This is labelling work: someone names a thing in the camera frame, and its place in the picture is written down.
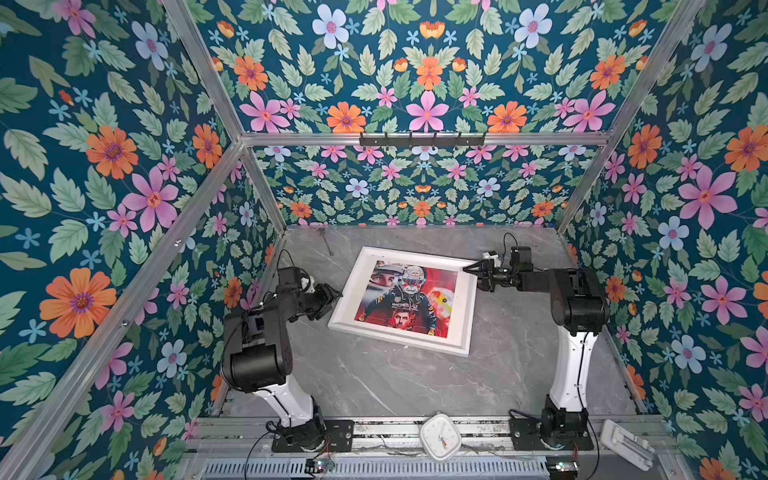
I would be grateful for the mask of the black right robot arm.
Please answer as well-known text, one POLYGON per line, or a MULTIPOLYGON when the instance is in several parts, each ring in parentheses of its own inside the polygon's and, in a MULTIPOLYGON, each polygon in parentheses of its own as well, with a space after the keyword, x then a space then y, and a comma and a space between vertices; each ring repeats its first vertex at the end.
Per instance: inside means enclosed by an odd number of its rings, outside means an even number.
POLYGON ((609 307, 596 274, 583 268, 541 269, 531 249, 515 247, 504 264, 488 253, 463 268, 477 278, 477 288, 498 287, 547 293, 558 332, 556 372, 539 416, 510 413, 509 429, 517 451, 594 448, 588 412, 587 381, 592 351, 609 320, 609 307))

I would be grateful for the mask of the red printed photo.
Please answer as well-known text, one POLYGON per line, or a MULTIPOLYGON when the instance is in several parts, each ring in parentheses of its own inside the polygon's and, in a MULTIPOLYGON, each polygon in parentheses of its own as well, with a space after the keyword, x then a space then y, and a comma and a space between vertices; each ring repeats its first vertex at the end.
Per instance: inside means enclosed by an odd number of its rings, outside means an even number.
POLYGON ((446 338, 458 273, 379 260, 369 277, 355 320, 446 338))

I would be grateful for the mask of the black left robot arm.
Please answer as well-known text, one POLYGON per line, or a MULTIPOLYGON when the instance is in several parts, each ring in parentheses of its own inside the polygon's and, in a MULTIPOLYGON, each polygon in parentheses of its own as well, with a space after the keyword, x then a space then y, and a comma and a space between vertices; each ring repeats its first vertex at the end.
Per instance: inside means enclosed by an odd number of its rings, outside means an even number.
POLYGON ((267 430, 276 441, 315 451, 324 446, 327 427, 319 405, 293 376, 288 325, 321 319, 342 293, 298 267, 280 268, 277 277, 276 289, 256 307, 227 318, 221 376, 230 389, 253 394, 273 410, 277 419, 267 430))

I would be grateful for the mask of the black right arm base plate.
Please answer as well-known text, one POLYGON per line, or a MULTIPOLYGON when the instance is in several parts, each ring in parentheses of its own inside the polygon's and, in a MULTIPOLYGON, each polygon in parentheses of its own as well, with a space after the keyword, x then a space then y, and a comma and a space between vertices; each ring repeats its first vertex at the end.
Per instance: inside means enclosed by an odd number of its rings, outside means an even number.
POLYGON ((509 420, 509 429, 516 451, 595 450, 588 422, 553 425, 551 429, 547 429, 537 420, 513 418, 509 420))

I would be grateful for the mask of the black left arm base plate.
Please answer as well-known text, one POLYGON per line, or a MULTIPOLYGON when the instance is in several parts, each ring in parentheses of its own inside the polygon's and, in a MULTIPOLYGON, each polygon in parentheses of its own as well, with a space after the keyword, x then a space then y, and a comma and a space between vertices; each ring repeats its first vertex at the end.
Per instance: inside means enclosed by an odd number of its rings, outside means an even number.
POLYGON ((293 428, 290 433, 278 433, 272 441, 273 453, 348 453, 352 451, 355 422, 352 420, 326 420, 325 430, 319 433, 309 422, 293 428))

